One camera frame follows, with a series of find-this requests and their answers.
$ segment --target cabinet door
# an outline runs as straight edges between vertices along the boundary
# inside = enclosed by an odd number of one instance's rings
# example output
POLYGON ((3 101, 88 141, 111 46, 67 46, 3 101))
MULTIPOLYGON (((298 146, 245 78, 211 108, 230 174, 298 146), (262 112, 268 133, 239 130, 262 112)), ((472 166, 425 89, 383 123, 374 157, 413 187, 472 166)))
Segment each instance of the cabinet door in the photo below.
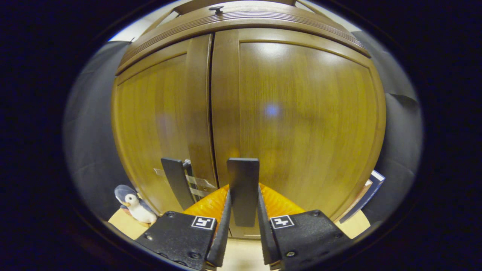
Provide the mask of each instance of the cabinet door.
POLYGON ((212 35, 182 41, 116 78, 117 150, 132 184, 158 214, 182 211, 162 174, 162 157, 190 159, 195 177, 216 184, 208 110, 211 44, 212 35))
MULTIPOLYGON (((355 199, 378 159, 385 98, 372 61, 301 32, 217 32, 212 114, 219 185, 230 157, 258 158, 259 181, 332 220, 355 199)), ((233 237, 259 228, 230 225, 233 237)))

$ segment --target stuffed penguin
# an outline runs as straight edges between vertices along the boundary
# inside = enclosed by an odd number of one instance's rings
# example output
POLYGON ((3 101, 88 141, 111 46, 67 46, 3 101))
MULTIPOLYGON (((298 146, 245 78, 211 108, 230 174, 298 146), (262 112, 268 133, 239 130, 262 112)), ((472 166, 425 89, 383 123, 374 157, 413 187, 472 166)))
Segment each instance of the stuffed penguin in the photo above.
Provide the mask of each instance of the stuffed penguin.
POLYGON ((144 227, 149 227, 157 220, 157 215, 149 208, 149 206, 137 197, 134 189, 119 185, 115 188, 114 193, 117 200, 122 204, 121 208, 129 209, 132 217, 134 217, 144 227))

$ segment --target wooden trim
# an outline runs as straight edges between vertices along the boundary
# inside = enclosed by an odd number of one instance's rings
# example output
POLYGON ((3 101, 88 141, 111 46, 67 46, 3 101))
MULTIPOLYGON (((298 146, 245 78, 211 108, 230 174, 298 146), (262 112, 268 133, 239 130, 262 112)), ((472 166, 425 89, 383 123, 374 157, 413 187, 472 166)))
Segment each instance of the wooden trim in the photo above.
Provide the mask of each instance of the wooden trim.
POLYGON ((176 44, 176 46, 169 46, 164 48, 163 50, 159 50, 153 54, 150 54, 143 61, 137 62, 127 70, 125 70, 122 74, 119 75, 117 80, 117 85, 124 83, 126 80, 131 78, 132 76, 142 72, 143 70, 150 68, 160 62, 166 61, 168 59, 174 58, 176 56, 180 56, 187 53, 187 49, 189 46, 190 41, 182 41, 176 44))
POLYGON ((306 34, 298 31, 289 31, 290 35, 287 37, 286 31, 282 29, 273 29, 269 33, 262 28, 252 28, 247 29, 249 31, 239 31, 239 42, 275 42, 275 43, 287 43, 293 45, 299 45, 304 47, 310 47, 313 49, 326 51, 348 60, 351 60, 355 63, 358 63, 365 68, 369 68, 372 66, 372 61, 368 59, 366 56, 362 55, 359 52, 353 50, 347 50, 346 46, 328 40, 328 39, 316 39, 311 40, 311 42, 307 42, 306 34))
POLYGON ((144 34, 146 34, 147 32, 153 30, 154 28, 156 28, 162 21, 164 21, 165 18, 167 18, 167 16, 169 16, 172 12, 174 11, 174 9, 171 9, 170 11, 166 12, 163 16, 161 16, 159 19, 157 19, 154 23, 152 23, 152 25, 150 25, 142 34, 141 36, 143 36, 144 34))
POLYGON ((195 177, 217 183, 214 165, 214 151, 211 149, 210 120, 210 60, 213 34, 189 40, 186 57, 186 118, 187 148, 195 177), (192 91, 204 86, 201 91, 192 91))
MULTIPOLYGON (((211 70, 211 103, 213 114, 211 125, 213 126, 213 151, 216 156, 216 170, 218 173, 219 186, 221 187, 228 184, 228 180, 223 178, 227 175, 227 159, 220 159, 219 153, 216 155, 216 150, 229 149, 231 157, 240 157, 240 141, 235 140, 234 142, 228 142, 228 140, 226 140, 226 138, 237 138, 240 133, 240 128, 238 126, 226 125, 223 132, 220 133, 219 131, 216 131, 217 127, 224 126, 223 123, 239 123, 240 121, 239 113, 226 114, 226 110, 229 110, 232 106, 239 106, 240 103, 238 52, 238 31, 232 30, 229 34, 224 32, 216 34, 211 70)), ((232 214, 229 224, 229 231, 231 235, 234 235, 235 237, 247 238, 244 230, 248 230, 248 234, 259 232, 259 226, 257 223, 254 228, 236 226, 232 214)))
MULTIPOLYGON (((380 152, 382 149, 383 139, 385 137, 386 121, 387 121, 387 107, 385 104, 385 92, 383 90, 382 81, 380 80, 378 71, 376 70, 375 65, 373 64, 373 61, 368 60, 366 67, 370 72, 373 88, 375 91, 376 104, 374 106, 378 108, 376 125, 375 125, 376 133, 374 135, 370 156, 368 157, 367 163, 361 174, 362 176, 368 176, 367 177, 367 180, 368 180, 372 172, 372 168, 375 166, 376 161, 378 160, 378 157, 380 156, 380 152)), ((340 216, 349 207, 350 205, 349 199, 356 197, 357 193, 358 192, 355 189, 353 189, 350 195, 345 199, 345 203, 341 205, 340 208, 336 210, 332 216, 330 216, 330 218, 335 219, 336 217, 340 216)))
POLYGON ((212 11, 200 9, 150 31, 131 44, 116 74, 119 75, 140 59, 173 43, 234 28, 281 28, 305 32, 336 41, 370 57, 368 51, 346 29, 306 10, 284 4, 267 7, 262 3, 249 2, 246 6, 246 2, 238 1, 225 3, 223 11, 222 15, 215 15, 212 11))

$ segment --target screw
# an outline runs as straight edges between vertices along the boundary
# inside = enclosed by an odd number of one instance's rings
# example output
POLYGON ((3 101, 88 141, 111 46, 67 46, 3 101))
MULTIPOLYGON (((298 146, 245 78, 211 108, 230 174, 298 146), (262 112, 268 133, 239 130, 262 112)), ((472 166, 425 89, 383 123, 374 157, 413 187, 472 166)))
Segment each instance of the screw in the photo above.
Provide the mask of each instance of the screw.
POLYGON ((158 251, 158 252, 156 252, 156 253, 159 254, 160 256, 163 256, 164 258, 169 259, 166 254, 164 254, 164 253, 162 253, 162 252, 160 252, 160 251, 158 251))
POLYGON ((209 10, 216 10, 216 14, 221 14, 223 13, 223 11, 221 10, 222 8, 224 8, 224 6, 216 6, 216 7, 211 7, 209 8, 209 10))
POLYGON ((187 169, 190 165, 191 165, 191 160, 189 159, 184 160, 184 162, 182 163, 182 167, 184 169, 187 169))
POLYGON ((200 258, 201 258, 201 254, 199 254, 199 253, 197 253, 197 252, 190 252, 190 253, 189 253, 189 257, 194 258, 194 259, 200 259, 200 258))
POLYGON ((300 264, 307 264, 309 262, 311 262, 312 259, 306 259, 306 260, 302 260, 300 264))

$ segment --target metal cabinet handle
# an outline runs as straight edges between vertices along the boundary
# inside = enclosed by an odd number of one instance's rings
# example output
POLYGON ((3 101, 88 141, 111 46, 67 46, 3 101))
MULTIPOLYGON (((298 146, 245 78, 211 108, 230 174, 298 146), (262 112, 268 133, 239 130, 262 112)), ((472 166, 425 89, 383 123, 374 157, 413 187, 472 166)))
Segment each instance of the metal cabinet handle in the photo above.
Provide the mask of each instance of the metal cabinet handle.
POLYGON ((224 6, 215 6, 215 7, 210 7, 209 10, 215 10, 216 14, 221 14, 223 13, 223 11, 221 10, 222 8, 224 8, 224 6))

